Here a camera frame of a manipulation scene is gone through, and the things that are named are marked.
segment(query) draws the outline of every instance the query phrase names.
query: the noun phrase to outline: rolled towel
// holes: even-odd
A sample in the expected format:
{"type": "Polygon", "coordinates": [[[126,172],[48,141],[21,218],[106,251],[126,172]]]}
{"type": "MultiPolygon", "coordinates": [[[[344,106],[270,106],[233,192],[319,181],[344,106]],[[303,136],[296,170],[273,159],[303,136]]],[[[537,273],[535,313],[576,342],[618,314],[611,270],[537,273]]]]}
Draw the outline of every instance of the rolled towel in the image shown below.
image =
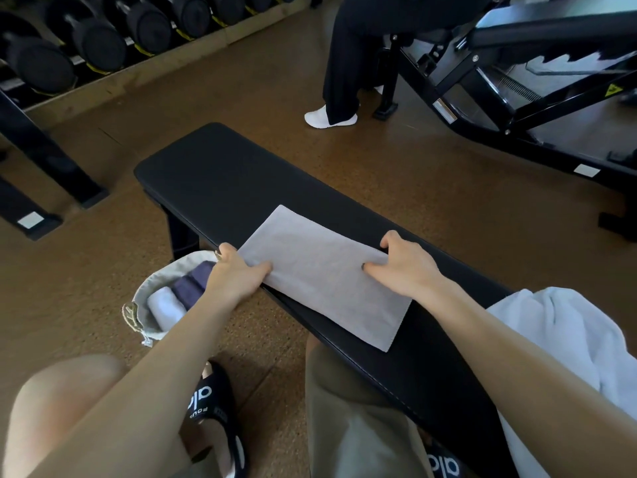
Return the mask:
{"type": "Polygon", "coordinates": [[[186,310],[190,310],[203,295],[203,288],[190,275],[184,275],[175,280],[171,289],[186,310]]]}
{"type": "Polygon", "coordinates": [[[204,261],[197,265],[188,275],[190,275],[201,288],[205,289],[208,284],[208,277],[212,272],[212,267],[215,265],[213,261],[204,261]]]}
{"type": "Polygon", "coordinates": [[[148,308],[159,324],[159,328],[168,332],[186,315],[185,307],[179,302],[173,291],[162,287],[148,297],[148,308]]]}

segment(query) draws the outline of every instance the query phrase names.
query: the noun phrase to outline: rubber gym floor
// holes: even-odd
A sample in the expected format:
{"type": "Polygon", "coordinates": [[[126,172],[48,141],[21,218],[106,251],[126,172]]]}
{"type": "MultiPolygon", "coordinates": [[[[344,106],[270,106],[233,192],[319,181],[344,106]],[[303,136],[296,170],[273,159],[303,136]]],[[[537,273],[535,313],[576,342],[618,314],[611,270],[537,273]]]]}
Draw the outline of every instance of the rubber gym floor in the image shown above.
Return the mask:
{"type": "MultiPolygon", "coordinates": [[[[0,222],[3,440],[12,400],[38,369],[85,353],[110,353],[133,365],[147,352],[120,307],[168,263],[170,250],[164,216],[132,168],[209,121],[223,122],[512,289],[580,291],[615,319],[637,352],[637,245],[596,227],[600,211],[623,210],[619,194],[456,136],[402,81],[400,108],[386,123],[370,117],[380,96],[365,93],[355,126],[306,126],[303,114],[323,104],[338,4],[291,16],[54,128],[63,149],[111,189],[94,208],[78,209],[20,153],[0,164],[3,177],[65,217],[36,243],[0,222]]],[[[618,123],[637,117],[628,109],[612,114],[618,123]]],[[[596,121],[585,118],[567,129],[571,139],[579,134],[593,144],[588,132],[596,121]]],[[[595,144],[608,141],[601,133],[595,144]]],[[[218,358],[235,386],[252,477],[309,475],[306,336],[262,292],[235,311],[224,332],[218,358]]]]}

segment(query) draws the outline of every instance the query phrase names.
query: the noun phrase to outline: white sneaker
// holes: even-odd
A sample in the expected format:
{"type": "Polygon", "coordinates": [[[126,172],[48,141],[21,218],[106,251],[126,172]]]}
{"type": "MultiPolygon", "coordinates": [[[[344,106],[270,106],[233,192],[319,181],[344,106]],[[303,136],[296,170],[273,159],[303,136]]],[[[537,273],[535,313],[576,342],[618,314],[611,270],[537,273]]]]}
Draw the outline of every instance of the white sneaker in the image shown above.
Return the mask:
{"type": "Polygon", "coordinates": [[[358,120],[358,116],[354,114],[352,117],[350,117],[347,120],[344,120],[342,122],[337,122],[336,124],[330,124],[329,120],[327,119],[327,106],[323,106],[318,111],[308,112],[305,115],[305,121],[308,124],[310,124],[312,127],[317,129],[327,129],[329,127],[336,127],[338,125],[352,125],[352,124],[356,124],[357,120],[358,120]]]}

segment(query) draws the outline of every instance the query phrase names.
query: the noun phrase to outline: black slide sandal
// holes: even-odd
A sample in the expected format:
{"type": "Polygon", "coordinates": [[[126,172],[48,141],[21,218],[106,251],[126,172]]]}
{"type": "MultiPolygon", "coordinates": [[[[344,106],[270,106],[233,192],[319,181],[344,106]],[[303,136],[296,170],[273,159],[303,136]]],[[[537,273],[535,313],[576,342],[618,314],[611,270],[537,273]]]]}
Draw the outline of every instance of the black slide sandal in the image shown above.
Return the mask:
{"type": "Polygon", "coordinates": [[[214,419],[226,432],[228,448],[235,462],[235,478],[248,476],[248,458],[240,438],[239,420],[236,416],[235,395],[226,370],[218,362],[209,360],[212,374],[202,378],[190,404],[188,416],[195,422],[214,419]]]}

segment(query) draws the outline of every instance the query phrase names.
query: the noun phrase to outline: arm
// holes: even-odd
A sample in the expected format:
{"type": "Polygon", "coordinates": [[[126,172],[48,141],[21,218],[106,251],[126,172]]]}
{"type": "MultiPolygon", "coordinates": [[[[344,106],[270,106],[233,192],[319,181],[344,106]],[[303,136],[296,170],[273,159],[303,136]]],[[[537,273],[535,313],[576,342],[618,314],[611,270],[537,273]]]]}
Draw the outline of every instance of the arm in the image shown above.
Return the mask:
{"type": "Polygon", "coordinates": [[[637,421],[446,279],[417,243],[388,232],[387,265],[364,270],[440,323],[515,433],[552,478],[633,477],[637,421]]]}
{"type": "Polygon", "coordinates": [[[239,301],[253,293],[270,263],[248,267],[227,243],[203,296],[72,429],[30,478],[159,474],[219,332],[239,301]]]}

